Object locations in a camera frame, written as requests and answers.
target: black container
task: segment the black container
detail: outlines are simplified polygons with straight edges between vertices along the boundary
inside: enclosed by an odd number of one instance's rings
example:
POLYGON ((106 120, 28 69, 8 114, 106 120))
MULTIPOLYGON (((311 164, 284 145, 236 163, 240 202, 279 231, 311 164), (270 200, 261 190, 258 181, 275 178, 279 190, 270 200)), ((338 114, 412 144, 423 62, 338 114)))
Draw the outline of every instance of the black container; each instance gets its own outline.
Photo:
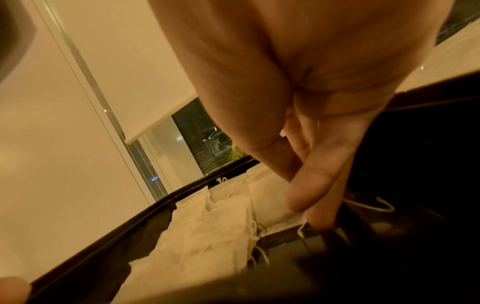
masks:
MULTIPOLYGON (((381 196, 395 212, 344 205, 337 227, 347 241, 322 233, 320 254, 146 302, 480 302, 478 83, 472 75, 398 95, 371 126, 347 195, 372 204, 381 196), (375 223, 393 228, 378 232, 375 223)), ((128 262, 155 247, 177 201, 257 163, 246 157, 171 193, 33 282, 28 303, 110 302, 130 272, 128 262)), ((290 229, 259 246, 268 252, 295 240, 290 229)))

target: glass pane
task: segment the glass pane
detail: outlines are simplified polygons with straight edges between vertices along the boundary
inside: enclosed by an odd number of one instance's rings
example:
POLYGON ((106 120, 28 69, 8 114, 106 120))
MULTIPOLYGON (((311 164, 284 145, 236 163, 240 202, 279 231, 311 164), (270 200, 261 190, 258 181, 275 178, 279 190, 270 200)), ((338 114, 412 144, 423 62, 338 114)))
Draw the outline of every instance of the glass pane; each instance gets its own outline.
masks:
POLYGON ((172 115, 204 175, 209 175, 246 154, 213 122, 198 98, 172 115))

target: hand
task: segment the hand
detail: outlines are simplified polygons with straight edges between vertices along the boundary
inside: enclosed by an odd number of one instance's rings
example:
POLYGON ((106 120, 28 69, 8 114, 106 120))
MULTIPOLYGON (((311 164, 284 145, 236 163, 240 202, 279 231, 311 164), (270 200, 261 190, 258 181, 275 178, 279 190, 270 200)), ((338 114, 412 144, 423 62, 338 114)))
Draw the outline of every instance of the hand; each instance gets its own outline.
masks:
POLYGON ((0 304, 23 304, 30 290, 30 285, 22 278, 0 277, 0 304))
POLYGON ((213 120, 333 225, 353 157, 452 0, 150 0, 213 120), (290 142, 280 135, 281 129, 290 142))

